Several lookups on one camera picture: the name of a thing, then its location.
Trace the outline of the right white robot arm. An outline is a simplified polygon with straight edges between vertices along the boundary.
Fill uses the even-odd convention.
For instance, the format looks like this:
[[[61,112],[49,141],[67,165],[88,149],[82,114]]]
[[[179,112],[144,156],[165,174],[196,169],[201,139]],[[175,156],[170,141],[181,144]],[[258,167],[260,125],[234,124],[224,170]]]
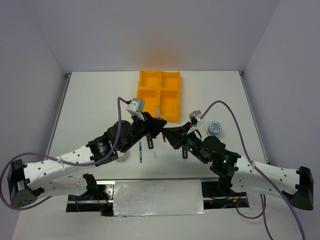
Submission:
[[[311,170],[276,167],[249,161],[246,156],[227,150],[216,136],[200,139],[189,132],[188,122],[180,127],[163,128],[169,144],[183,148],[218,176],[217,190],[223,196],[254,193],[284,198],[292,207],[311,211],[314,208],[314,180]]]

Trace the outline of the pink cap black highlighter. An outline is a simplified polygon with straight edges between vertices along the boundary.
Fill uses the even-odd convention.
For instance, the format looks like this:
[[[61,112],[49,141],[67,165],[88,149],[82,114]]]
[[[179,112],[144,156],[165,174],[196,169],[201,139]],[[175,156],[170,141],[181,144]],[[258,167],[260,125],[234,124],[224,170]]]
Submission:
[[[182,158],[187,159],[188,158],[188,150],[186,148],[182,148]]]

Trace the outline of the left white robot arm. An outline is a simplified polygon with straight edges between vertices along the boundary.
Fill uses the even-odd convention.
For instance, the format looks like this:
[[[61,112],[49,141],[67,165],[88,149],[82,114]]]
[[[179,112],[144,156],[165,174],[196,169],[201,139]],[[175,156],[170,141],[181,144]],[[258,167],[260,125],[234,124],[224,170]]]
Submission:
[[[57,157],[42,155],[42,161],[30,163],[24,163],[21,155],[14,157],[7,165],[10,194],[7,206],[18,211],[27,210],[39,198],[46,200],[60,190],[68,194],[75,191],[88,200],[95,198],[98,187],[94,177],[88,173],[74,177],[73,173],[123,159],[143,137],[156,138],[167,124],[166,120],[154,118],[148,112],[132,120],[119,120],[103,135]]]

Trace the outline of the blue gel pen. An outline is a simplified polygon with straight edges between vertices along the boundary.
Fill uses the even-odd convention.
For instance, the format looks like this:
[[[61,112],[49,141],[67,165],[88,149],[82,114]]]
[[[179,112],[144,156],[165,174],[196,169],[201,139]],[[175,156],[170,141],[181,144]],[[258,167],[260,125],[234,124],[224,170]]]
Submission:
[[[139,163],[142,164],[143,163],[143,155],[142,155],[142,142],[141,141],[139,141],[138,146],[139,146]]]

